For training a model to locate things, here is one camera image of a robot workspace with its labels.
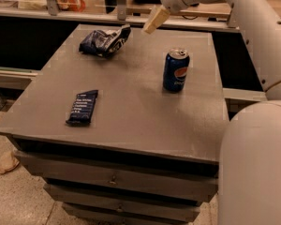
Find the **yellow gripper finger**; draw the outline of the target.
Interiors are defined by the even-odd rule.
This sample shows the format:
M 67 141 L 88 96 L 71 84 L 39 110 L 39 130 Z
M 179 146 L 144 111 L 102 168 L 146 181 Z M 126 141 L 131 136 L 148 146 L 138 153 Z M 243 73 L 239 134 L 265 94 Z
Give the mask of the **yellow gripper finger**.
M 169 18 L 169 16 L 170 12 L 164 6 L 154 7 L 142 31 L 147 34 L 152 34 Z

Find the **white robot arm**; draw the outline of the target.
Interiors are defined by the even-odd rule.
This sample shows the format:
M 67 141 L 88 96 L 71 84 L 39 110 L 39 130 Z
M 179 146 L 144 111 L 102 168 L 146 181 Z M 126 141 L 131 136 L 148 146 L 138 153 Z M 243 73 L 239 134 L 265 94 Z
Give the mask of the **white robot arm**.
M 160 0 L 144 25 L 214 0 Z M 266 0 L 225 0 L 257 72 L 265 100 L 239 111 L 219 155 L 218 225 L 281 225 L 281 18 Z

